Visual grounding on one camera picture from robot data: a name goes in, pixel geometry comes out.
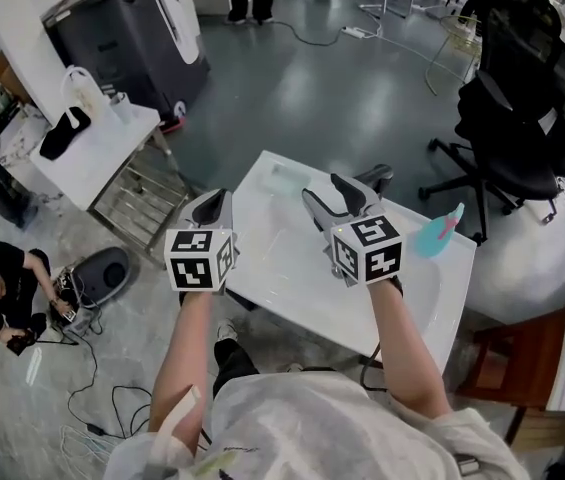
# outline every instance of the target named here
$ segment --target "table leg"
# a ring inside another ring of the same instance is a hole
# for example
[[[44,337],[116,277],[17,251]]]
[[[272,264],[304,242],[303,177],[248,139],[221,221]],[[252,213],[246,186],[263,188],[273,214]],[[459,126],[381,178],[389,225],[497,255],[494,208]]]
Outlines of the table leg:
[[[429,80],[429,71],[431,70],[431,66],[433,66],[433,64],[435,64],[435,62],[438,60],[440,53],[442,53],[442,50],[444,50],[444,47],[446,46],[446,43],[448,43],[448,42],[449,42],[449,35],[447,34],[446,39],[442,43],[442,46],[440,46],[440,49],[433,56],[433,58],[431,59],[431,62],[429,62],[429,65],[426,67],[426,71],[424,72],[424,80],[426,81],[426,85],[435,96],[437,96],[438,93],[433,88],[433,86],[431,85],[431,81]]]
[[[166,156],[166,161],[169,164],[169,167],[171,167],[171,169],[177,175],[178,179],[182,182],[182,185],[184,186],[184,189],[186,190],[188,196],[191,199],[195,199],[197,197],[195,190],[193,190],[193,187],[191,187],[191,185],[182,177],[182,174],[180,173],[180,167],[175,160],[175,156],[173,156],[173,151],[169,147],[169,143],[164,138],[164,135],[162,134],[160,129],[156,128],[155,130],[153,130],[152,136],[157,146],[162,150],[164,156]]]

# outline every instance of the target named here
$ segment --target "hand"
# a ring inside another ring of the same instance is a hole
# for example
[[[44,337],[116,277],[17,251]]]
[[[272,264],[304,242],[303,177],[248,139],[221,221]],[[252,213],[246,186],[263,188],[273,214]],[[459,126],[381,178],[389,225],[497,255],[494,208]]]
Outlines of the hand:
[[[25,333],[22,329],[13,329],[12,327],[4,327],[0,331],[0,341],[5,345],[15,336],[25,336]]]
[[[51,302],[51,304],[53,304],[53,307],[62,316],[66,316],[69,313],[71,313],[71,311],[73,311],[71,305],[67,301],[62,299],[55,299],[54,301]]]

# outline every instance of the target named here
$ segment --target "office chair wheel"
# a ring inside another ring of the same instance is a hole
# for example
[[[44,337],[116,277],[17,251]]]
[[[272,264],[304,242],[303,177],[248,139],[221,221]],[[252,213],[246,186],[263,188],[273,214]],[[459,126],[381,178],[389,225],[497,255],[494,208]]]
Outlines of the office chair wheel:
[[[482,238],[482,233],[475,233],[471,237],[471,240],[473,240],[476,244],[478,244],[478,247],[480,247],[484,243],[484,239]]]

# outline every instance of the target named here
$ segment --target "white cup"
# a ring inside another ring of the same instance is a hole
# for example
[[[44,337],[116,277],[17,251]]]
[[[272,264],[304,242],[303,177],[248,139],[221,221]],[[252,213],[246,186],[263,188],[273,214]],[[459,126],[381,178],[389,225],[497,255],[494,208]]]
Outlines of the white cup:
[[[133,108],[125,92],[118,92],[111,98],[111,108],[124,124],[133,120]]]

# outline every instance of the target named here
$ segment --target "chair leg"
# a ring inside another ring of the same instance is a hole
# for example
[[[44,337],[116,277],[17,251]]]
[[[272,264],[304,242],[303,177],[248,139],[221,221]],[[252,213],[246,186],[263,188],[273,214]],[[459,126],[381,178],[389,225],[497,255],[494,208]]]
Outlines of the chair leg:
[[[473,185],[474,183],[475,180],[467,174],[460,176],[459,178],[438,183],[437,185],[432,185],[430,187],[420,187],[418,196],[420,197],[420,199],[426,200],[431,194],[435,194],[437,192],[446,192],[447,190],[453,190],[454,188],[468,187],[470,185]]]
[[[549,199],[549,206],[551,206],[551,211],[546,217],[542,219],[542,224],[545,225],[551,222],[558,214],[558,210],[555,208],[555,203],[553,202],[553,199]]]
[[[482,233],[475,233],[471,238],[478,244],[478,247],[486,242],[489,236],[489,219],[488,219],[488,208],[486,206],[486,197],[484,190],[484,181],[478,180],[475,184],[475,195],[478,200],[478,210],[480,212],[480,226],[482,228]]]
[[[446,144],[442,142],[440,139],[433,139],[429,142],[429,151],[435,151],[436,149],[440,148],[446,156],[448,156],[451,160],[453,160],[457,166],[462,169],[465,173],[472,175],[473,177],[478,177],[477,168],[474,165],[471,165],[466,159],[458,153],[458,147],[462,147],[463,149],[468,149],[462,146],[461,144]]]
[[[504,203],[504,207],[502,208],[502,213],[504,215],[511,215],[511,213],[513,213],[515,210],[517,210],[519,208],[498,187],[491,185],[490,183],[486,183],[485,186],[486,186],[486,189],[487,189],[488,192],[493,194],[500,201],[502,201],[502,203]]]

